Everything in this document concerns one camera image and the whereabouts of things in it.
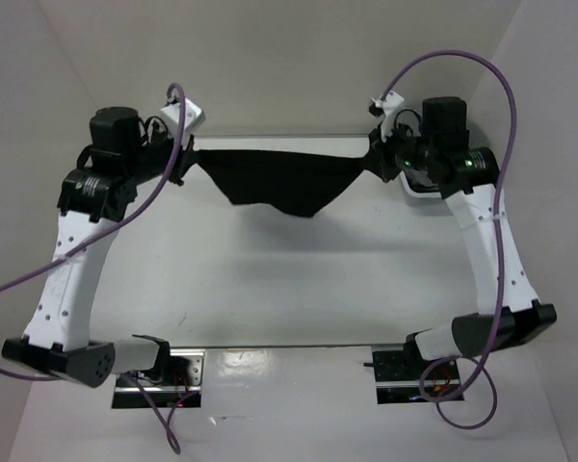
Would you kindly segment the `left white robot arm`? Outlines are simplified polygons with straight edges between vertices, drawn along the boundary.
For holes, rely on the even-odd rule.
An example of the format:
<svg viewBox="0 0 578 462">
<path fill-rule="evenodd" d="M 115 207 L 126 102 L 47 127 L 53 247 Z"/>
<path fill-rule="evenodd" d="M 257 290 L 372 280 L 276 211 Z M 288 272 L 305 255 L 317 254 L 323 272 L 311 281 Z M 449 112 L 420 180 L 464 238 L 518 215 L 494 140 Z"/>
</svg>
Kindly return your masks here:
<svg viewBox="0 0 578 462">
<path fill-rule="evenodd" d="M 58 201 L 54 258 L 38 306 L 1 355 L 39 374 L 96 388 L 112 374 L 138 372 L 154 385 L 172 372 L 167 341 L 134 335 L 124 342 L 94 341 L 92 306 L 110 247 L 125 224 L 142 183 L 166 176 L 180 184 L 193 132 L 204 120 L 190 100 L 172 102 L 141 120 L 136 110 L 103 108 L 91 118 L 92 142 L 64 179 Z"/>
</svg>

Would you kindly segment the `black skirt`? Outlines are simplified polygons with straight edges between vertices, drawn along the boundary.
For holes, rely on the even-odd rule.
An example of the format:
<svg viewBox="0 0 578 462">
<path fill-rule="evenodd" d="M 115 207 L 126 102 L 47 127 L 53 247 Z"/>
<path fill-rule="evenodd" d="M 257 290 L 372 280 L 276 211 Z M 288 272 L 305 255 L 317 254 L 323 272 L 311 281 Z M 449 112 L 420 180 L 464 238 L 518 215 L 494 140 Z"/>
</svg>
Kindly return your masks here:
<svg viewBox="0 0 578 462">
<path fill-rule="evenodd" d="M 312 218 L 365 171 L 386 180 L 379 156 L 337 157 L 291 151 L 200 149 L 196 164 L 234 206 L 265 204 Z"/>
</svg>

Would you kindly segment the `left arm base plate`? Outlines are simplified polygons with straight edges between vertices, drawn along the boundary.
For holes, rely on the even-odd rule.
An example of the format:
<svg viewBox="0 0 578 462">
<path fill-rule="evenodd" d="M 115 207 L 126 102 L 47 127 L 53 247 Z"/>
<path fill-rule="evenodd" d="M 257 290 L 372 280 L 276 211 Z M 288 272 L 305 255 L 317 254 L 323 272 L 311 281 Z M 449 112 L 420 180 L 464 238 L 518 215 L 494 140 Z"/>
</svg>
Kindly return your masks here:
<svg viewBox="0 0 578 462">
<path fill-rule="evenodd" d="M 203 381 L 204 349 L 173 348 L 168 365 L 161 374 L 130 372 L 159 409 L 199 408 Z M 111 407 L 113 409 L 144 409 L 150 405 L 131 381 L 118 377 Z"/>
</svg>

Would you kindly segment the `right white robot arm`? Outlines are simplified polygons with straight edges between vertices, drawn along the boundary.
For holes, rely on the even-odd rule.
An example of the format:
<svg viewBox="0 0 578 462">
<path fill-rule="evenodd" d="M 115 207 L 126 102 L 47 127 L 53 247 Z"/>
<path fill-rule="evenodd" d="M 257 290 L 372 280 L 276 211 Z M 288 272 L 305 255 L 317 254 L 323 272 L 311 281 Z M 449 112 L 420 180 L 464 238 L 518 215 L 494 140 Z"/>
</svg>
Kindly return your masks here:
<svg viewBox="0 0 578 462">
<path fill-rule="evenodd" d="M 539 301 L 520 261 L 504 195 L 496 190 L 494 154 L 469 145 L 465 102 L 456 96 L 425 99 L 416 130 L 398 120 L 406 109 L 395 92 L 371 103 L 380 123 L 369 135 L 368 154 L 383 181 L 401 178 L 407 191 L 439 193 L 459 225 L 477 293 L 476 313 L 407 336 L 404 370 L 423 378 L 439 358 L 525 345 L 557 314 Z"/>
</svg>

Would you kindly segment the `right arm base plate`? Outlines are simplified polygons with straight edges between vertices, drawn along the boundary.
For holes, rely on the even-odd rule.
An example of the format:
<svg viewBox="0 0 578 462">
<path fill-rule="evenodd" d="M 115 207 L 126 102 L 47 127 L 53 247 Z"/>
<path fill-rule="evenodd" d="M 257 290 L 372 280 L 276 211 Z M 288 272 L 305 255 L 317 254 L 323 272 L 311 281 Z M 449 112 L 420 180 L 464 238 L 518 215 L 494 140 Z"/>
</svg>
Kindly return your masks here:
<svg viewBox="0 0 578 462">
<path fill-rule="evenodd" d="M 428 362 L 413 362 L 402 344 L 373 346 L 372 358 L 363 366 L 374 373 L 377 404 L 410 404 L 425 402 L 419 383 Z M 443 396 L 461 385 L 455 362 L 448 362 L 429 373 L 424 390 L 432 397 Z"/>
</svg>

